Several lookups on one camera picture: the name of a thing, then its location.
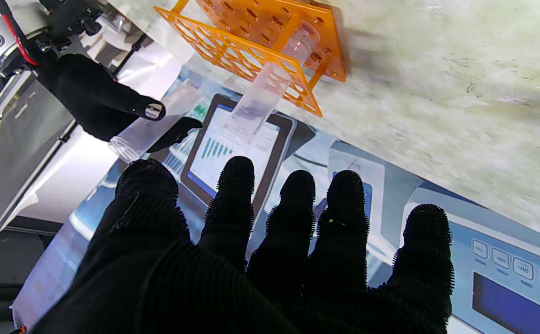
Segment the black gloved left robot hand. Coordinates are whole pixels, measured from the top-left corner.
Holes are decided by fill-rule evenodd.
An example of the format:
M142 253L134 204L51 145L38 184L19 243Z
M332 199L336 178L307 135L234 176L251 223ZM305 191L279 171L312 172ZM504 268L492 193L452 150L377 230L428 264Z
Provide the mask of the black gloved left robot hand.
M246 260L254 167L231 158L190 240L179 188L156 160L122 173L68 291L33 334L445 334L454 266L445 211L416 206L391 277L367 286L361 177L333 177L319 236L310 173L290 174Z

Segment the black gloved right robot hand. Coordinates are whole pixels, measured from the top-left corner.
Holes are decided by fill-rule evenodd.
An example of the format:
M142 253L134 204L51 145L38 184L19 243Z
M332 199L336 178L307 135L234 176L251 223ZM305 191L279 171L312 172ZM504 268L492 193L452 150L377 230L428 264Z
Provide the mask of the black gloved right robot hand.
M116 82L104 66L82 54L66 54L39 64L38 81L92 137L109 142L134 121L159 122L164 104Z

